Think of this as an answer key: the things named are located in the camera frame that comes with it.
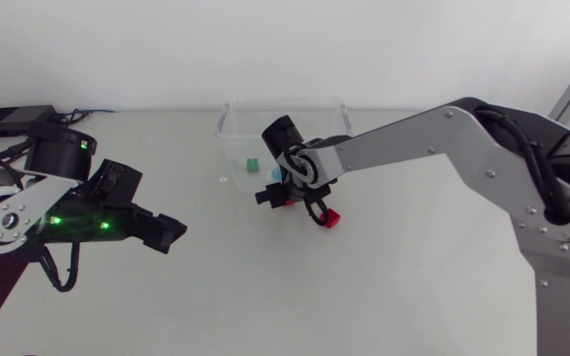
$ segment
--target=red object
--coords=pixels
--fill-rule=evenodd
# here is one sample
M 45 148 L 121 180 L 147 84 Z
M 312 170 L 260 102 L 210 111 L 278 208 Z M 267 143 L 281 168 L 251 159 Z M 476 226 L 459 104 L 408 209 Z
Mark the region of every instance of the red object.
M 321 214 L 321 220 L 325 219 L 325 213 Z M 329 209 L 329 221 L 326 224 L 326 227 L 332 228 L 340 222 L 340 214 L 336 213 L 333 209 Z

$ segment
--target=clear container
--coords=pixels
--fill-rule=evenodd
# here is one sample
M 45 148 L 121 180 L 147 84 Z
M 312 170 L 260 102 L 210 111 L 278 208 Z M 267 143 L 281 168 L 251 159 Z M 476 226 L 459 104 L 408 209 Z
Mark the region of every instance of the clear container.
M 215 128 L 215 142 L 226 153 L 239 191 L 260 192 L 266 185 L 279 180 L 276 161 L 261 134 L 285 115 L 289 115 L 304 140 L 338 134 L 353 135 L 346 107 L 337 98 L 269 101 L 233 98 L 224 105 Z

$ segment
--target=white table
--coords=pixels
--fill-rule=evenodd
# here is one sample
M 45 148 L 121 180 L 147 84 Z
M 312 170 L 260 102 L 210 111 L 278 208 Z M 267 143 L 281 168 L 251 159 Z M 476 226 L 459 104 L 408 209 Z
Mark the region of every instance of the white table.
M 357 133 L 407 116 L 351 111 Z M 239 193 L 215 111 L 94 114 L 74 129 L 143 173 L 135 202 L 188 225 L 168 255 L 85 243 L 78 284 L 31 264 L 0 311 L 0 355 L 533 355 L 533 273 L 507 214 L 444 156 L 332 186 L 342 215 Z M 1 138 L 0 148 L 18 141 Z M 52 246 L 64 273 L 68 246 Z

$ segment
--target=cable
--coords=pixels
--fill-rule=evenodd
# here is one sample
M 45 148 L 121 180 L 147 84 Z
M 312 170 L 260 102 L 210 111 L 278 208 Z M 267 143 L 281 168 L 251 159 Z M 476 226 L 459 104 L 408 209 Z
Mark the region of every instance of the cable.
M 294 143 L 290 144 L 290 136 L 285 136 L 285 147 L 283 147 L 283 156 L 285 157 L 285 161 L 292 167 L 296 172 L 302 175 L 307 175 L 307 170 L 304 167 L 298 166 L 296 162 L 292 159 L 292 153 L 296 153 L 296 151 L 300 150 L 301 148 L 305 148 L 302 143 Z
M 321 209 L 321 212 L 323 212 L 323 214 L 321 215 L 324 216 L 324 219 L 319 218 L 316 213 L 314 213 L 314 210 L 312 209 L 312 204 L 307 198 L 303 199 L 303 202 L 305 202 L 305 208 L 307 208 L 307 212 L 309 213 L 309 216 L 312 217 L 312 219 L 314 220 L 315 223 L 317 223 L 320 226 L 325 226 L 328 222 L 329 222 L 329 209 L 327 208 L 327 205 L 325 205 L 325 202 L 323 202 L 322 199 L 318 199 L 316 201 L 316 204 L 318 205 L 318 207 Z
M 47 247 L 44 247 L 43 252 L 41 253 L 41 266 L 44 268 L 46 272 L 47 278 L 51 282 L 51 284 L 56 288 L 59 292 L 69 292 L 74 288 L 76 285 L 76 279 L 78 278 L 78 257 L 80 254 L 80 242 L 72 242 L 71 243 L 71 254 L 69 257 L 69 276 L 67 277 L 67 281 L 65 284 L 60 283 L 60 278 L 58 277 L 58 268 L 54 263 L 54 259 L 51 257 L 51 253 Z
M 6 170 L 8 174 L 12 177 L 13 181 L 17 185 L 19 189 L 24 189 L 23 183 L 21 181 L 21 175 L 19 172 L 14 170 L 10 163 L 14 162 L 15 160 L 22 157 L 26 154 L 24 151 L 34 143 L 35 141 L 31 138 L 26 139 L 25 141 L 15 144 L 13 146 L 8 147 L 7 149 L 0 152 L 0 167 Z
M 495 122 L 510 133 L 519 146 L 519 151 L 542 202 L 550 212 L 549 217 L 558 222 L 570 222 L 570 205 L 566 194 L 553 168 L 547 162 L 546 157 L 540 153 L 539 144 L 530 141 L 516 121 L 507 115 L 491 109 L 479 109 L 475 113 Z
M 115 113 L 113 110 L 106 110 L 106 109 L 86 109 L 86 110 L 78 110 L 74 109 L 71 113 L 66 114 L 54 114 L 49 118 L 52 123 L 57 123 L 65 128 L 68 128 L 79 121 L 85 119 L 92 113 Z

